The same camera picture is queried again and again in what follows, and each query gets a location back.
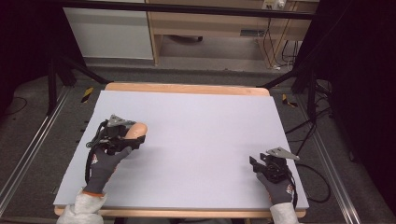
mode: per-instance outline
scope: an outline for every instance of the white board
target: white board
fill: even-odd
[[[99,124],[115,114],[148,125],[146,142],[106,184],[105,206],[139,209],[268,209],[265,187],[249,156],[290,150],[274,99],[268,96],[102,91],[64,175],[55,205],[74,203]],[[308,202],[294,162],[299,201]]]

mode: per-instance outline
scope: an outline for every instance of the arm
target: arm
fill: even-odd
[[[273,206],[270,208],[275,224],[298,224],[292,204],[293,188],[289,180],[277,184],[271,183],[263,173],[257,173],[257,178],[267,189]]]
[[[131,127],[125,139],[136,139],[145,135],[147,126],[136,123]],[[103,192],[107,181],[117,168],[117,165],[132,152],[126,147],[120,153],[109,156],[101,148],[96,149],[92,160],[91,177],[87,186],[78,192],[76,202],[69,204],[58,218],[57,224],[103,224],[103,218],[98,215],[99,209],[106,201],[107,195]]]

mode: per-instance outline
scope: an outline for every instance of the hand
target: hand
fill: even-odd
[[[120,153],[109,156],[101,148],[96,149],[93,154],[91,164],[91,177],[83,193],[91,196],[102,197],[103,188],[108,179],[113,175],[117,165],[132,152],[130,147],[126,147]]]
[[[278,203],[291,203],[294,190],[291,182],[288,179],[274,184],[270,182],[263,173],[257,173],[256,176],[267,189],[273,205]]]

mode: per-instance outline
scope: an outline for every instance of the black cable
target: black cable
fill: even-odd
[[[277,61],[277,59],[276,59],[275,50],[274,50],[274,45],[273,45],[273,43],[272,43],[272,38],[271,38],[270,24],[271,24],[271,18],[268,18],[267,32],[266,32],[266,33],[268,34],[268,37],[270,38],[271,49],[272,49],[273,54],[274,54],[274,60],[275,60],[275,62],[276,62],[279,66],[286,66],[287,64],[279,63],[279,62]]]
[[[330,109],[331,109],[330,107],[327,107],[327,108],[325,108],[325,109],[319,111],[319,112],[316,114],[316,118],[317,118],[317,119],[322,118],[322,117],[324,116],[324,115],[322,115],[322,114],[323,114],[324,112],[330,110]],[[301,128],[301,127],[303,127],[305,124],[309,123],[310,121],[311,121],[311,119],[308,119],[308,120],[304,121],[303,123],[297,125],[297,126],[294,127],[293,129],[291,129],[291,130],[285,132],[285,134],[291,133],[291,132],[293,132],[293,131],[295,131],[295,130]],[[308,134],[305,138],[306,138],[306,139],[310,138],[310,137],[314,134],[315,130],[314,130],[313,132],[311,132],[310,134]],[[305,139],[301,139],[301,140],[290,140],[290,141],[288,141],[288,142],[293,143],[293,142],[303,142],[303,141],[305,142],[306,140],[305,140]]]
[[[265,56],[267,58],[268,64],[272,67],[270,57],[268,56],[267,50],[265,49],[265,37],[267,36],[267,32],[265,32],[264,39],[262,40],[262,49],[264,50]]]
[[[27,106],[27,100],[25,98],[17,96],[17,97],[14,97],[14,99],[22,99],[23,100],[23,106],[20,109],[14,111],[14,112],[10,112],[10,113],[4,114],[4,116],[16,114],[16,113],[20,112],[21,110],[23,110]]]
[[[332,93],[329,91],[329,89],[330,89],[330,82],[329,81],[327,82],[327,86],[328,86],[328,89],[326,90],[326,88],[324,88],[321,85],[319,85],[318,81],[317,81],[316,91],[318,91],[320,93],[323,93],[325,95],[330,95]]]
[[[292,55],[285,55],[285,49],[289,45],[289,40],[286,40],[285,45],[283,46],[282,49],[282,61],[291,65],[294,65],[295,59],[297,58],[297,53],[298,53],[298,41],[294,41],[294,48],[293,48],[293,54]],[[292,58],[291,62],[290,60],[285,60],[285,56],[288,58]]]
[[[107,124],[108,124],[108,120],[107,119],[99,124],[99,127],[96,130],[95,137],[91,140],[91,142],[88,142],[85,145],[86,147],[94,147],[96,144],[99,143],[100,140],[102,140],[102,139],[99,139],[99,133],[101,132],[102,128],[105,128],[107,126]]]
[[[298,156],[298,155],[300,154],[301,149],[303,149],[303,146],[305,145],[306,140],[308,140],[308,138],[309,138],[309,136],[311,135],[311,133],[313,133],[313,132],[315,131],[316,127],[317,127],[317,124],[316,124],[316,123],[313,124],[313,125],[311,126],[311,128],[309,129],[308,133],[307,133],[306,136],[305,136],[305,139],[304,139],[303,142],[300,144],[300,147],[298,148],[298,150],[297,150],[297,152],[296,152],[296,154],[295,154],[296,156]]]
[[[293,175],[291,174],[291,171],[289,171],[289,175],[288,175],[288,180],[290,181],[293,190],[294,190],[294,194],[293,194],[293,208],[294,210],[296,209],[297,206],[297,202],[298,202],[298,193],[297,193],[297,188],[296,188],[296,181],[294,180]]]
[[[300,163],[295,163],[295,164],[296,164],[296,166],[305,167],[305,168],[307,168],[307,169],[313,171],[313,172],[316,173],[317,175],[319,175],[320,178],[322,178],[322,180],[324,181],[324,183],[325,183],[326,186],[327,186],[328,194],[327,194],[327,196],[326,196],[324,199],[319,200],[319,199],[307,198],[307,200],[309,200],[309,201],[311,201],[311,202],[314,202],[314,203],[326,203],[327,201],[329,201],[330,197],[332,196],[332,190],[331,190],[330,184],[329,184],[329,182],[326,180],[326,178],[325,178],[323,175],[321,175],[320,172],[318,172],[317,170],[315,170],[314,168],[312,168],[312,167],[310,167],[310,166],[308,166],[308,165],[304,165],[304,164],[300,164]]]
[[[320,101],[322,100],[328,100],[329,97],[327,96],[320,96],[316,101],[315,101],[315,105],[317,105]]]
[[[91,164],[92,164],[92,160],[93,160],[93,155],[96,152],[96,149],[98,147],[94,146],[90,149],[90,152],[88,153],[88,157],[87,157],[87,161],[85,162],[85,182],[88,184],[88,182],[90,182],[90,178],[91,178]]]

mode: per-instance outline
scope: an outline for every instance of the glove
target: glove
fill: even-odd
[[[273,205],[278,203],[291,203],[293,199],[293,186],[288,179],[274,184],[270,182],[263,173],[257,173],[257,178],[262,182],[270,195]]]
[[[117,165],[131,152],[132,148],[126,147],[120,153],[109,156],[101,148],[96,149],[92,158],[90,181],[82,192],[91,196],[102,197],[104,195],[103,188],[113,175]]]

